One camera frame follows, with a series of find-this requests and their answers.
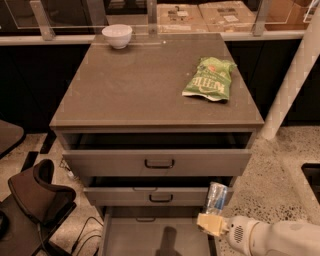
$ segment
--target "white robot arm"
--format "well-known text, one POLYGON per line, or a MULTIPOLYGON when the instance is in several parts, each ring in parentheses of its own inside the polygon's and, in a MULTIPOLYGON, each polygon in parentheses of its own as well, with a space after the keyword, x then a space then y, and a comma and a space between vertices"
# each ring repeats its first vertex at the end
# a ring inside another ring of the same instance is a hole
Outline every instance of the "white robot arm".
POLYGON ((198 215, 198 226, 209 235, 225 237, 246 256, 320 255, 320 226, 294 221, 268 224, 244 216, 198 215))

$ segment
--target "green snack bag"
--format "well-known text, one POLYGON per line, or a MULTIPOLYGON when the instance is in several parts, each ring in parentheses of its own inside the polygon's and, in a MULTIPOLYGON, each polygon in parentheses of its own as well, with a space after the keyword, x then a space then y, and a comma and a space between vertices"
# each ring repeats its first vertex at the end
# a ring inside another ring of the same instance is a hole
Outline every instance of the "green snack bag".
POLYGON ((183 96, 203 96, 211 101, 229 100, 231 72, 237 65, 213 57, 200 59, 197 73, 183 90, 183 96))

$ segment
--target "white bowl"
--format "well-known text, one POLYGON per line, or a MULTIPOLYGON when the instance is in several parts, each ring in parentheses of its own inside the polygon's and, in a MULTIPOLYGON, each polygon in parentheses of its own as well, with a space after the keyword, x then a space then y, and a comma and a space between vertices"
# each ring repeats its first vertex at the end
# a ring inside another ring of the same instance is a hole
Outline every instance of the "white bowl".
POLYGON ((110 25, 102 30, 102 34, 113 48, 122 49, 130 42, 132 28, 122 24, 110 25))

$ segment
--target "cable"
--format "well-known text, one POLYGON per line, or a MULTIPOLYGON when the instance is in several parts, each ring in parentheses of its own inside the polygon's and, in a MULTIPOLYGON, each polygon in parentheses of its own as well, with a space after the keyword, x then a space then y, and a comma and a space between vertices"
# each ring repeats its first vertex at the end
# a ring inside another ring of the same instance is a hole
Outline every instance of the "cable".
POLYGON ((89 217, 89 218, 86 220, 86 222, 84 223, 84 225, 83 225, 83 227, 82 227, 82 230, 81 230, 81 232, 80 232, 77 240, 74 242, 74 244, 73 244, 73 246, 72 246, 71 254, 76 250, 76 248, 77 248, 77 246, 78 246, 78 244, 79 244, 79 239, 80 239, 80 237, 81 237, 81 235, 82 235, 82 232, 83 232, 84 228, 86 227, 86 225, 87 225, 87 223, 88 223, 88 221, 89 221, 90 219, 94 219, 96 222, 98 222, 98 223, 103 227, 103 224, 102 224, 100 221, 98 221, 95 217, 89 217))
POLYGON ((79 251, 78 251, 78 253, 77 253, 76 256, 79 255, 79 253, 81 252, 81 250, 82 250, 83 246, 86 244, 86 242, 88 242, 88 241, 89 241, 91 238, 93 238, 93 237, 101 237, 101 236, 100 236, 100 235, 92 235, 92 236, 88 237, 88 238, 86 239, 86 241, 84 241, 83 244, 81 245, 81 247, 80 247, 80 249, 79 249, 79 251))
POLYGON ((42 249, 44 250, 44 252, 45 252, 45 254, 47 256, 50 256, 50 253, 47 251, 47 249, 46 249, 46 247, 45 247, 45 245, 43 243, 42 233, 41 233, 41 223, 40 222, 37 224, 37 228, 38 228, 38 233, 39 233, 39 238, 40 238, 40 242, 41 242, 41 245, 42 245, 42 249))

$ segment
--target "black chair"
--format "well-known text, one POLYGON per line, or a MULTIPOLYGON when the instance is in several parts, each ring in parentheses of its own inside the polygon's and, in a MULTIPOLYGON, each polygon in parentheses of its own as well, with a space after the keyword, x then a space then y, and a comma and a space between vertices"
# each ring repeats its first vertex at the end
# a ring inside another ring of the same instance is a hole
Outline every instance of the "black chair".
POLYGON ((0 255, 35 255, 40 249, 50 256, 70 255, 49 239, 76 207, 76 193, 51 184, 53 172, 46 159, 9 179, 11 195, 0 204, 9 219, 0 255))

